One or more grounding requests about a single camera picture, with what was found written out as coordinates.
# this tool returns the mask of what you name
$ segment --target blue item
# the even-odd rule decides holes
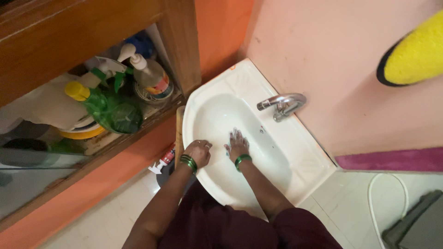
[[[127,38],[125,42],[136,46],[136,53],[141,54],[146,59],[149,59],[155,52],[154,43],[152,43],[145,30]]]

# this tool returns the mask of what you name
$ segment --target yellow object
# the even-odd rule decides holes
[[[440,11],[386,52],[377,69],[377,78],[389,86],[405,86],[442,73],[443,11]]]
[[[92,131],[88,131],[88,132],[62,132],[62,131],[59,131],[59,132],[65,138],[78,140],[78,139],[88,139],[88,138],[97,136],[98,134],[100,134],[104,131],[105,131],[105,129],[100,126],[99,128],[92,130]]]
[[[89,88],[84,87],[77,81],[69,82],[65,86],[65,93],[77,101],[85,101],[91,94]]]

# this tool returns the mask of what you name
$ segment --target white tile floor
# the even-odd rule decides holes
[[[299,207],[315,214],[344,249],[380,248],[369,215],[367,187],[372,173],[334,173]],[[412,206],[429,190],[443,190],[443,175],[401,175]],[[113,192],[40,248],[121,248],[142,209],[159,190],[155,175],[144,171]],[[403,191],[392,176],[373,188],[380,230],[392,225],[403,208]]]

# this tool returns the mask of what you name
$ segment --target maroon clothing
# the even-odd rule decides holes
[[[341,248],[321,221],[290,208],[268,223],[222,206],[196,181],[183,198],[158,248]]]

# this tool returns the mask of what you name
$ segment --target chrome faucet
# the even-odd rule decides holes
[[[301,93],[284,93],[263,100],[257,104],[257,109],[262,111],[269,106],[276,105],[274,120],[280,122],[284,118],[289,117],[295,110],[302,107],[305,103],[306,97]]]

